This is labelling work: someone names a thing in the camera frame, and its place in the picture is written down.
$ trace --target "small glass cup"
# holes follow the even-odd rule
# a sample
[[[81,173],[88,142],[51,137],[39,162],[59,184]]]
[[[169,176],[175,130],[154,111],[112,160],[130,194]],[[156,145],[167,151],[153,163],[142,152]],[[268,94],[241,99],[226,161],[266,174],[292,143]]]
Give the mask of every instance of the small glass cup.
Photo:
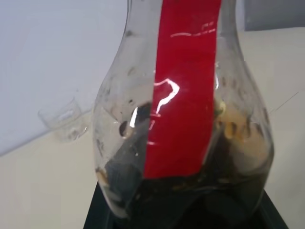
[[[62,142],[70,142],[80,138],[88,128],[75,98],[58,100],[56,103],[39,110],[38,116]]]

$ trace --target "glass bottle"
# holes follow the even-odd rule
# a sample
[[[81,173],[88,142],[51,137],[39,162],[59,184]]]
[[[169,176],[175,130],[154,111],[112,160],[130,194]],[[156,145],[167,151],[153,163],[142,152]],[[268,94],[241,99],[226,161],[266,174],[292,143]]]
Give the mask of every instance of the glass bottle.
[[[121,226],[227,228],[251,216],[274,150],[235,0],[129,0],[96,98],[93,144]]]

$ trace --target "white surface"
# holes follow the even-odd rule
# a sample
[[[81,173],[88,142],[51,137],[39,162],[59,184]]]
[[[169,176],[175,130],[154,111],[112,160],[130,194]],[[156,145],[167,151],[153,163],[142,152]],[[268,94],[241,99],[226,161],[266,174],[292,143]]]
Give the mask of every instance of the white surface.
[[[0,157],[1,229],[82,229],[96,186],[91,129],[47,134]]]
[[[46,131],[37,112],[54,96],[90,110],[126,14],[127,0],[0,1],[0,155]]]
[[[305,28],[240,33],[244,58],[273,126],[275,160],[266,185],[292,229],[305,225]]]

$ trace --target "black stand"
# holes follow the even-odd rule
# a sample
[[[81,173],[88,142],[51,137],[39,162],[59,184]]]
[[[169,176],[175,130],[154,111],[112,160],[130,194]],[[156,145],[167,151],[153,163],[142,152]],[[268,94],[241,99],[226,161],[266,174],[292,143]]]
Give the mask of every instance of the black stand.
[[[113,223],[113,215],[98,184],[93,194],[84,229],[119,229]],[[288,227],[264,192],[261,204],[253,217],[236,229],[288,229]]]

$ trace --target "red tape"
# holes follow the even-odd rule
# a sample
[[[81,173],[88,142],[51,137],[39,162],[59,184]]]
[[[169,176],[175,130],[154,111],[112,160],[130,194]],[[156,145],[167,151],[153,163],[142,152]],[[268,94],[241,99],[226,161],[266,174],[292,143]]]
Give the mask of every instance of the red tape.
[[[198,173],[213,127],[221,0],[163,0],[144,178]]]

